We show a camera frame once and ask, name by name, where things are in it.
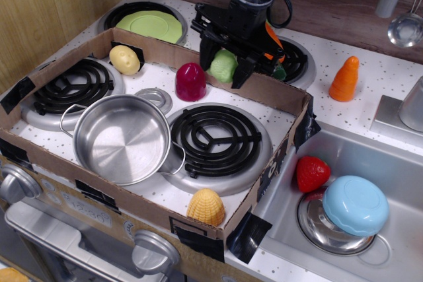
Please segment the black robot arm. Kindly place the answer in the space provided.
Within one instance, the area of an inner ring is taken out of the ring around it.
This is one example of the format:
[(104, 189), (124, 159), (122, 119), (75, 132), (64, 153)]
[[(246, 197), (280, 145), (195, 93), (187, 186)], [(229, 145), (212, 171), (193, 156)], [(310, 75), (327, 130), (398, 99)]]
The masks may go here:
[(281, 45), (270, 35), (270, 7), (274, 0), (230, 0), (227, 8), (198, 3), (192, 29), (199, 32), (200, 65), (207, 70), (224, 48), (235, 54), (238, 66), (232, 79), (241, 88), (253, 73), (271, 75), (284, 57)]

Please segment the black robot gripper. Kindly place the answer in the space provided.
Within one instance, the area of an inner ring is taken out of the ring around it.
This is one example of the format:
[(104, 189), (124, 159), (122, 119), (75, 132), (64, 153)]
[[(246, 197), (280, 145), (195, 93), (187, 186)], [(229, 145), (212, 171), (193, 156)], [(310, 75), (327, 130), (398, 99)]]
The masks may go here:
[(282, 49), (271, 39), (265, 27), (267, 10), (274, 0), (230, 0), (228, 7), (205, 3), (195, 6), (192, 29), (200, 33), (200, 66), (204, 71), (220, 48), (237, 56), (238, 66), (232, 89), (239, 89), (257, 70), (272, 71)]

